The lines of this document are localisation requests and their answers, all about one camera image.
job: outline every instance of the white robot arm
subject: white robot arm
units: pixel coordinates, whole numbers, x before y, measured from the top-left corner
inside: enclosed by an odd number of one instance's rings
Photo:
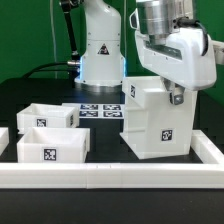
[[[61,0],[63,11],[82,5],[86,15],[86,52],[81,57],[77,86],[86,90],[120,91],[125,73],[125,58],[120,53],[121,16],[103,0]],[[76,54],[75,41],[70,35]]]
[[[131,26],[143,67],[181,88],[197,91],[216,81],[213,44],[193,21],[192,0],[136,0]]]

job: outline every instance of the warning label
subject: warning label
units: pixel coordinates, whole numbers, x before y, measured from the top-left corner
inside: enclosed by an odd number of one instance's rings
[[[110,55],[108,49],[107,49],[107,46],[106,44],[104,44],[101,49],[99,50],[98,54],[101,54],[101,55]]]

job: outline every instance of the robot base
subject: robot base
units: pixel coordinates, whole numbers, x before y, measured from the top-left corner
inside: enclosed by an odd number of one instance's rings
[[[116,93],[121,92],[122,85],[94,85],[94,84],[85,84],[80,82],[79,79],[75,79],[75,88],[95,92],[95,93]]]

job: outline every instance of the black table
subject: black table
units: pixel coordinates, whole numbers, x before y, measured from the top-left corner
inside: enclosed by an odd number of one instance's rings
[[[72,88],[69,80],[10,79],[0,84],[0,127],[9,127],[10,144],[1,162],[16,162],[16,113],[30,103],[124,103],[124,95],[94,94]],[[224,108],[201,92],[194,129],[224,150]],[[189,156],[138,160],[122,141],[122,120],[81,119],[91,129],[86,162],[201,163]],[[223,223],[223,190],[104,189],[0,190],[1,223]]]

